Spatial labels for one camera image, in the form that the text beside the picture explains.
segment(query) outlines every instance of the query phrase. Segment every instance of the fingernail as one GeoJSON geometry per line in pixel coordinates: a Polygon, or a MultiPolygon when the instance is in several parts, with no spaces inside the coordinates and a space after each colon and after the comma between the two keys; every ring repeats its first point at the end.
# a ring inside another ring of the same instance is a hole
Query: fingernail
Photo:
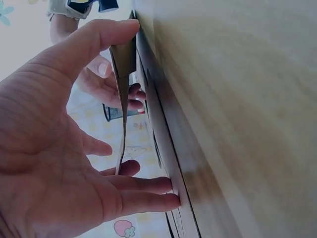
{"type": "Polygon", "coordinates": [[[108,67],[108,64],[106,63],[102,63],[99,65],[98,72],[100,76],[104,76],[106,74],[107,67],[108,67]]]}

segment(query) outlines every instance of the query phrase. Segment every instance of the cabinet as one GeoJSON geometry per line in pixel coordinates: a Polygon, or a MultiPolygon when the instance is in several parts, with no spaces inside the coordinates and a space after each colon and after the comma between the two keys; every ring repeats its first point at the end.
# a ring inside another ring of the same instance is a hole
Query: cabinet
{"type": "Polygon", "coordinates": [[[316,237],[317,2],[133,6],[177,235],[316,237]]]}

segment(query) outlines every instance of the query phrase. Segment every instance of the dark slot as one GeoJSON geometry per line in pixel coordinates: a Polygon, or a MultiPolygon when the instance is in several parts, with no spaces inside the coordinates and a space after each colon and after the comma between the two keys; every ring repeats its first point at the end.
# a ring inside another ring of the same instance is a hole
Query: dark slot
{"type": "Polygon", "coordinates": [[[155,151],[156,151],[156,153],[158,155],[158,165],[162,169],[162,158],[161,158],[160,153],[159,153],[159,147],[158,147],[158,144],[157,144],[157,140],[155,139],[154,131],[153,131],[153,137],[154,137],[155,151]]]}
{"type": "Polygon", "coordinates": [[[168,225],[168,229],[169,229],[169,233],[170,233],[170,237],[171,238],[175,238],[174,234],[173,234],[173,230],[172,230],[172,226],[170,225],[167,213],[165,212],[165,216],[166,216],[166,221],[167,221],[167,225],[168,225]]]}

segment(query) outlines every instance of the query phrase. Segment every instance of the adult hand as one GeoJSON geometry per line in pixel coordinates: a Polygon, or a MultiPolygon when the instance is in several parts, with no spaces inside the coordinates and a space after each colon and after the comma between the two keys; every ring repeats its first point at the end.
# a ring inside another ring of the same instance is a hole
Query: adult hand
{"type": "MultiPolygon", "coordinates": [[[[57,44],[65,40],[78,29],[78,20],[55,14],[51,22],[51,40],[57,44]]],[[[76,84],[85,93],[90,94],[105,105],[120,108],[120,99],[112,72],[111,63],[101,55],[97,55],[79,74],[76,84]]],[[[138,100],[145,100],[145,93],[140,91],[140,84],[131,85],[129,90],[128,109],[137,110],[143,107],[138,100]]]]}
{"type": "Polygon", "coordinates": [[[109,155],[111,147],[65,109],[82,69],[138,29],[135,20],[92,21],[0,83],[0,237],[74,237],[119,216],[180,205],[163,194],[168,178],[130,177],[139,170],[134,161],[120,176],[93,169],[86,155],[109,155]]]}

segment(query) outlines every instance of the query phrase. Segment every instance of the child hand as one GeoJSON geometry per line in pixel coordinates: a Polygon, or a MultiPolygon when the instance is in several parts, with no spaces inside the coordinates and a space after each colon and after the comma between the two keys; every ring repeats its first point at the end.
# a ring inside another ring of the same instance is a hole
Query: child hand
{"type": "MultiPolygon", "coordinates": [[[[83,91],[98,99],[105,105],[113,108],[120,108],[120,99],[118,96],[114,73],[111,63],[102,56],[94,58],[86,68],[79,74],[76,84],[83,91]]],[[[130,86],[129,91],[129,110],[137,110],[143,107],[142,102],[136,100],[145,100],[145,93],[140,91],[140,84],[135,83],[130,86]]]]}

